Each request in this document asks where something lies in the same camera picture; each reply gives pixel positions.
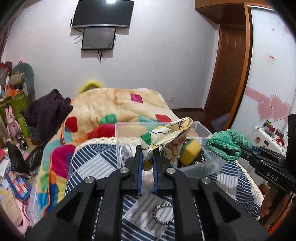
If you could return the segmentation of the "person's right hand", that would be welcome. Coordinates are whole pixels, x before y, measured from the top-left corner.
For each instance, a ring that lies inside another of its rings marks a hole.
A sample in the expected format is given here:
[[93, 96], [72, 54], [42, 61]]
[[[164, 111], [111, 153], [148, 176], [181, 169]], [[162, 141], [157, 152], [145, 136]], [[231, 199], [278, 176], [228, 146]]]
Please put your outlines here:
[[270, 207], [271, 207], [273, 200], [278, 192], [278, 188], [276, 187], [276, 185], [274, 185], [272, 183], [268, 182], [267, 187], [269, 187], [269, 189], [265, 193], [264, 200], [261, 204], [261, 208], [259, 211], [260, 218], [263, 218], [269, 214]]

